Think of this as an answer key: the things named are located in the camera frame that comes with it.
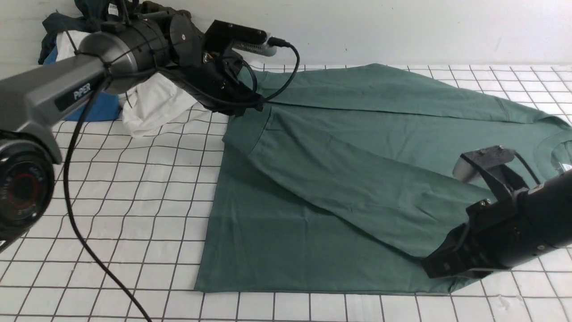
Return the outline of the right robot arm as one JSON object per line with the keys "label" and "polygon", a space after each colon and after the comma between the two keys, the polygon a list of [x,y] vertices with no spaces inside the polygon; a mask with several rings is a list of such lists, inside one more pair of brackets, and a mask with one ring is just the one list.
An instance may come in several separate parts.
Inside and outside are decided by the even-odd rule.
{"label": "right robot arm", "polygon": [[570,245],[572,173],[495,203],[481,200],[466,213],[468,220],[422,260],[429,278],[482,279]]}

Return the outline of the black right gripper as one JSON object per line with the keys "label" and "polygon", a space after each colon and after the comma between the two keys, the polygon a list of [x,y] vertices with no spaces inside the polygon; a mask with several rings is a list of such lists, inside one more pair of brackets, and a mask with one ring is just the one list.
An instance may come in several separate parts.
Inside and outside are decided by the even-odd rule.
{"label": "black right gripper", "polygon": [[431,255],[421,261],[430,279],[482,279],[507,271],[537,256],[537,233],[513,199],[466,209],[468,221],[452,229]]}

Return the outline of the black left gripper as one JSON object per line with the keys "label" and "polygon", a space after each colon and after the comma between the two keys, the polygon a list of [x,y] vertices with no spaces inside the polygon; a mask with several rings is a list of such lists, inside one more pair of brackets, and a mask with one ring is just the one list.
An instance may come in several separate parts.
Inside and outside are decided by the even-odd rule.
{"label": "black left gripper", "polygon": [[194,49],[180,57],[178,65],[184,90],[207,110],[242,116],[247,109],[264,109],[255,72],[235,51],[226,48],[212,56]]}

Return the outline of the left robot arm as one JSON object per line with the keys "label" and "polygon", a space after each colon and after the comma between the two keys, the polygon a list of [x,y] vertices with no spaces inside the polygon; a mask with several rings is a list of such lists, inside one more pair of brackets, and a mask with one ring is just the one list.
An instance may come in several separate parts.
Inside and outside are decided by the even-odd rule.
{"label": "left robot arm", "polygon": [[54,165],[63,161],[53,126],[99,93],[121,94],[161,73],[205,108],[226,115],[259,108],[262,97],[238,80],[236,51],[275,54],[270,34],[213,21],[203,36],[183,12],[134,14],[89,34],[70,58],[2,79],[1,249],[48,208]]}

